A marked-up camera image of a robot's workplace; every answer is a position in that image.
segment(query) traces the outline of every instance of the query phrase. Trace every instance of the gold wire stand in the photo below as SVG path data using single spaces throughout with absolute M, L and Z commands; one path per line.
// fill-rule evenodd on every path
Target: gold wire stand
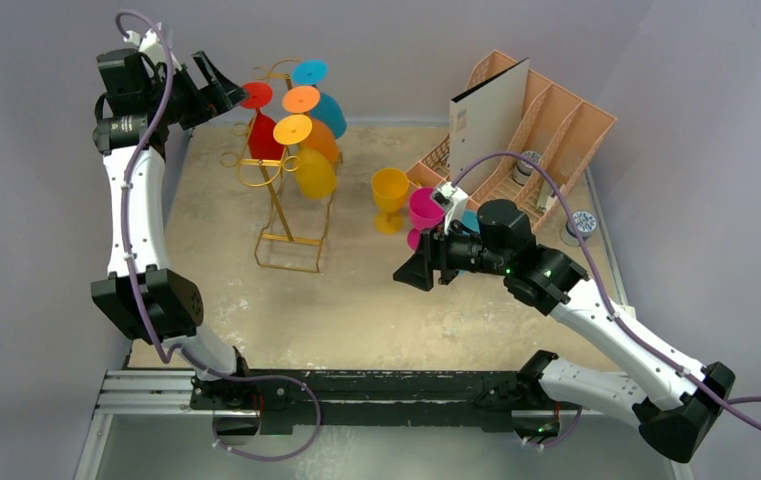
M 279 65 L 287 62 L 300 62 L 301 60 L 296 58 L 286 58 L 283 60 L 280 60 L 279 62 L 275 63 L 271 68 L 266 67 L 254 67 L 254 72 L 262 71 L 264 72 L 263 75 L 259 76 L 254 74 L 254 80 L 257 81 L 264 81 L 265 83 L 270 83 L 272 78 L 276 79 L 282 79 L 286 83 L 286 87 L 291 90 L 292 89 L 292 79 L 291 76 L 288 73 L 281 73 L 281 72 L 275 72 L 274 69 L 276 69 Z M 259 187 L 266 187 L 268 189 L 268 194 L 270 196 L 269 201 L 269 212 L 268 212 L 268 223 L 265 224 L 264 227 L 262 227 L 259 230 L 259 235 L 256 238 L 256 246 L 254 246 L 253 249 L 253 257 L 256 259 L 256 264 L 260 267 L 268 267 L 268 268 L 277 268 L 280 270 L 291 270 L 293 272 L 307 272 L 307 273 L 321 273 L 321 252 L 324 249 L 324 240 L 327 238 L 327 232 L 330 229 L 330 208 L 333 205 L 333 200 L 336 198 L 336 190 L 333 190 L 333 193 L 330 194 L 330 198 L 327 200 L 327 205 L 325 206 L 325 213 L 324 213 L 324 232 L 321 234 L 320 238 L 306 238 L 306 237 L 296 237 L 292 234 L 292 230 L 289 227 L 289 222 L 286 220 L 286 214 L 283 211 L 283 205 L 280 202 L 280 196 L 283 192 L 283 184 L 285 183 L 285 175 L 283 174 L 283 171 L 286 172 L 293 172 L 297 167 L 288 168 L 286 166 L 286 162 L 289 160 L 296 160 L 297 157 L 291 155 L 291 151 L 289 148 L 284 149 L 283 158 L 280 159 L 255 159 L 255 158 L 245 158 L 245 154 L 248 151 L 248 140 L 250 139 L 250 134 L 253 131 L 253 120 L 249 124 L 244 123 L 237 123 L 236 127 L 245 127 L 243 131 L 237 130 L 236 127 L 233 128 L 232 134 L 244 138 L 244 142 L 242 145 L 242 149 L 240 153 L 235 152 L 225 152 L 222 154 L 222 156 L 232 156 L 236 159 L 234 163 L 226 164 L 224 161 L 221 161 L 221 165 L 226 168 L 236 168 L 236 176 L 238 177 L 239 181 L 247 185 L 251 188 L 259 188 Z M 341 154 L 339 155 L 339 159 L 336 162 L 335 165 L 333 165 L 333 170 L 338 174 L 339 165 L 342 163 L 343 158 Z M 248 182 L 243 176 L 242 176 L 242 166 L 258 166 L 259 172 L 262 174 L 263 182 L 262 183 L 250 183 Z M 274 176 L 271 176 L 271 174 L 268 171 L 269 167 L 276 168 L 277 171 L 274 173 Z M 285 235 L 279 235 L 276 233 L 273 233 L 273 227 L 275 225 L 274 219 L 279 218 L 280 224 L 283 226 L 283 231 Z M 262 246 L 262 241 L 268 240 L 270 242 L 280 242 L 280 243 L 289 243 L 294 245 L 305 245 L 305 246 L 311 246 L 315 247 L 315 268 L 302 268 L 302 267 L 294 267 L 291 265 L 281 265 L 276 263 L 270 263 L 266 262 L 260 259 L 259 255 L 259 249 Z

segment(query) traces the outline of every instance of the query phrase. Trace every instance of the yellow wine glass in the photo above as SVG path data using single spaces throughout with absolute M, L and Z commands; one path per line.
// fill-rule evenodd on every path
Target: yellow wine glass
M 406 204 L 409 192 L 409 178 L 397 168 L 384 168 L 371 178 L 371 193 L 380 213 L 374 217 L 374 228 L 380 233 L 391 235 L 403 228 L 404 219 L 400 210 Z
M 295 179 L 304 197 L 318 200 L 336 189 L 336 172 L 321 152 L 304 145 L 312 131 L 312 120 L 306 115 L 289 115 L 274 126 L 274 139 L 281 145 L 298 145 L 295 157 Z

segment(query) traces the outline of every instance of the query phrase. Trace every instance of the plastic wine glass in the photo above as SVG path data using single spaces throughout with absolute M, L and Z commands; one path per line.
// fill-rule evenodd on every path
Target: plastic wine glass
M 295 87 L 283 96 L 283 108 L 289 113 L 306 113 L 312 110 L 321 98 L 321 93 L 311 86 Z M 333 132 L 321 120 L 311 118 L 312 130 L 301 141 L 301 145 L 317 150 L 327 157 L 331 164 L 339 161 L 339 146 L 333 137 Z
M 247 145 L 251 158 L 278 160 L 283 158 L 283 145 L 274 140 L 274 120 L 262 113 L 262 107 L 268 105 L 274 92 L 267 83 L 249 82 L 242 86 L 248 92 L 248 97 L 239 105 L 254 110 L 251 120 L 250 136 Z
M 292 71 L 292 80 L 297 85 L 312 85 L 318 87 L 321 80 L 327 76 L 327 64 L 323 60 L 312 59 L 299 63 Z M 334 138 L 340 138 L 348 129 L 348 122 L 342 113 L 339 102 L 330 95 L 320 92 L 318 105 L 310 110 L 309 115 L 324 122 L 330 127 Z
M 281 145 L 298 145 L 295 167 L 290 171 L 295 175 L 301 194 L 306 198 L 318 200 L 336 189 L 336 172 L 324 155 L 304 145 L 304 140 L 311 130 L 312 120 L 309 117 L 289 115 L 277 122 L 274 138 Z
M 423 187 L 413 192 L 409 198 L 409 219 L 413 229 L 407 234 L 409 248 L 418 248 L 421 232 L 433 228 L 445 218 L 445 210 L 432 198 L 433 188 Z
M 409 179 L 397 168 L 384 168 L 371 178 L 371 193 L 380 213 L 374 217 L 374 228 L 380 233 L 391 235 L 403 228 L 404 219 L 400 210 L 406 204 Z

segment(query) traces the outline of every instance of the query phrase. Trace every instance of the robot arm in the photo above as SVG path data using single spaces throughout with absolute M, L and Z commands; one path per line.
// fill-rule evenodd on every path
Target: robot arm
M 138 315 L 121 245 L 121 194 L 129 189 L 130 250 L 134 252 L 138 288 L 159 340 L 168 348 L 179 348 L 181 356 L 191 355 L 210 369 L 235 374 L 241 370 L 242 358 L 203 323 L 203 303 L 197 286 L 171 270 L 165 247 L 161 193 L 168 126 L 174 123 L 184 129 L 197 126 L 232 109 L 246 93 L 221 75 L 203 52 L 193 55 L 207 81 L 207 86 L 199 90 L 185 65 L 171 54 L 174 87 L 168 108 L 147 147 L 135 159 L 129 183 L 125 183 L 124 171 L 163 94 L 166 66 L 164 49 L 153 30 L 143 37 L 129 31 L 125 41 L 132 48 L 97 57 L 106 93 L 95 107 L 94 142 L 103 154 L 109 180 L 113 234 L 107 278 L 92 283 L 92 299 L 127 338 L 150 343 Z M 112 116 L 106 118 L 105 103 L 112 111 Z M 207 371 L 195 370 L 202 381 L 217 379 Z
M 448 184 L 434 199 L 446 212 L 459 209 L 467 196 Z M 585 270 L 566 254 L 536 244 L 526 214 L 509 200 L 492 200 L 477 212 L 480 234 L 464 232 L 452 219 L 442 230 L 424 231 L 415 254 L 393 278 L 429 291 L 433 271 L 447 285 L 460 270 L 500 275 L 520 302 L 550 315 L 589 340 L 624 373 L 580 367 L 539 351 L 519 373 L 532 400 L 551 399 L 582 405 L 638 427 L 657 451 L 686 462 L 721 408 L 690 380 L 645 350 L 603 307 Z M 666 352 L 723 398 L 734 375 L 721 363 L 703 365 L 668 345 L 627 312 L 616 312 L 625 326 L 654 348 Z

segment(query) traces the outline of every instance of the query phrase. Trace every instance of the white wall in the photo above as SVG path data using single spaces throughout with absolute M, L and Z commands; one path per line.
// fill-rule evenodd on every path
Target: white wall
M 89 297 L 111 234 L 91 132 L 114 8 L 0 0 L 0 479 L 73 476 L 129 345 Z
M 619 123 L 593 172 L 639 318 L 761 393 L 761 2 L 654 2 L 600 104 Z M 761 433 L 724 415 L 693 464 L 761 478 Z
M 318 57 L 330 64 L 321 89 L 351 121 L 446 123 L 448 100 L 493 49 L 529 56 L 534 69 L 594 98 L 651 0 L 123 3 L 164 19 L 181 58 L 204 49 L 237 83 L 257 65 Z

